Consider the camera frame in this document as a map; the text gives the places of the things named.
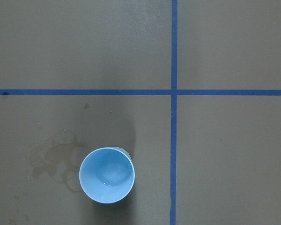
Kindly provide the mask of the light blue plastic cup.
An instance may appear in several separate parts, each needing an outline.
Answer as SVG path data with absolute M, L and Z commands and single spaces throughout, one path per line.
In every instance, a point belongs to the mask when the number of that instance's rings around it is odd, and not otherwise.
M 81 163 L 79 182 L 93 201 L 112 204 L 132 190 L 135 169 L 129 153 L 120 147 L 103 147 L 89 153 Z

